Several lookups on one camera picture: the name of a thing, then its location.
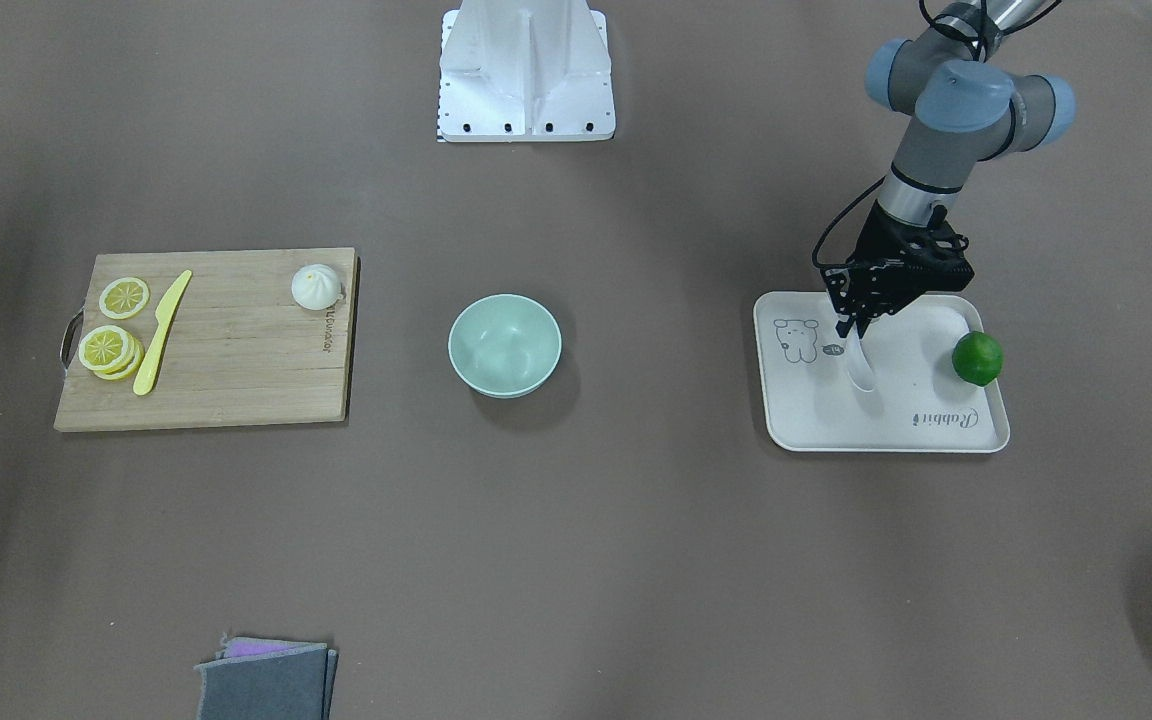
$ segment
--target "purple cloth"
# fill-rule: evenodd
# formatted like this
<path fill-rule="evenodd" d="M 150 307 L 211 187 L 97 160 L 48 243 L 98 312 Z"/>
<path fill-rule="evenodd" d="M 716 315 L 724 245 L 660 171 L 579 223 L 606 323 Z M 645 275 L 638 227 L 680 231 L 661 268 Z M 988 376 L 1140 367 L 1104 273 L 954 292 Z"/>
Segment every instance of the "purple cloth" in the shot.
<path fill-rule="evenodd" d="M 266 653 L 287 650 L 288 647 L 296 646 L 296 644 L 301 643 L 262 641 L 259 638 L 234 638 L 225 643 L 221 657 L 266 655 Z"/>

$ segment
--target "gray table surface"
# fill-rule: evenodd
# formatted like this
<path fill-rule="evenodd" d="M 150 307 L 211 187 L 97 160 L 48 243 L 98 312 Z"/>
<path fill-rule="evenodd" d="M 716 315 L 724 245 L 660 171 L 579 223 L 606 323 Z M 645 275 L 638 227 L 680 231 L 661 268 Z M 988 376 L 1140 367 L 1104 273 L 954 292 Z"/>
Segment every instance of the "gray table surface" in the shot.
<path fill-rule="evenodd" d="M 1079 122 L 954 213 L 987 457 L 763 420 L 751 309 L 886 169 L 914 1 L 594 3 L 617 136 L 553 146 L 434 143 L 450 7 L 0 1 L 0 719 L 191 717 L 221 632 L 332 643 L 334 717 L 1152 717 L 1152 0 L 998 56 Z M 97 253 L 336 245 L 346 423 L 51 429 Z M 508 404 L 444 349 L 493 291 L 567 340 Z"/>

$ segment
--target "green lime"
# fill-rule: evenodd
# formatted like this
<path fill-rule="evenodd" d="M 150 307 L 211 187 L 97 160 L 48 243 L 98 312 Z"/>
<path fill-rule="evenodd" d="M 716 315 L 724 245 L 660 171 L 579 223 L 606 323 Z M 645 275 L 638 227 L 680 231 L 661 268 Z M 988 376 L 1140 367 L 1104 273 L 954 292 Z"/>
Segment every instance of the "green lime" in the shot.
<path fill-rule="evenodd" d="M 954 372 L 973 386 L 987 386 L 1002 372 L 1002 346 L 986 333 L 969 332 L 954 346 Z"/>

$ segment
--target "gray cloth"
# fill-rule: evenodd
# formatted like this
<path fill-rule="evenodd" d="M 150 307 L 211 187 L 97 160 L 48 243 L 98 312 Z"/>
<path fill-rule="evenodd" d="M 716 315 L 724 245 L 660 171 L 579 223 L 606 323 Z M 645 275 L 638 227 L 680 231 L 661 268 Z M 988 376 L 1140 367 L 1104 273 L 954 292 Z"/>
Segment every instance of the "gray cloth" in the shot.
<path fill-rule="evenodd" d="M 262 652 L 230 652 L 259 646 Z M 198 720 L 326 720 L 338 652 L 324 643 L 234 638 L 202 674 Z"/>

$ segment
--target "lime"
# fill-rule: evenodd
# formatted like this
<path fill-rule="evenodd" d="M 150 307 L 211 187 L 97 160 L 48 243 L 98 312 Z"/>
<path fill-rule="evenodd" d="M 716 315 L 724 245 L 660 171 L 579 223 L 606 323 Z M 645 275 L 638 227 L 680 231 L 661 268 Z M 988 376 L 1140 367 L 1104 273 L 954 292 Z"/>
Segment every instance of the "lime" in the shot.
<path fill-rule="evenodd" d="M 987 386 L 1002 372 L 1002 346 L 986 333 L 969 332 L 954 346 L 954 372 L 973 386 Z"/>
<path fill-rule="evenodd" d="M 111 320 L 137 314 L 150 302 L 150 286 L 141 278 L 119 278 L 100 293 L 100 311 Z"/>

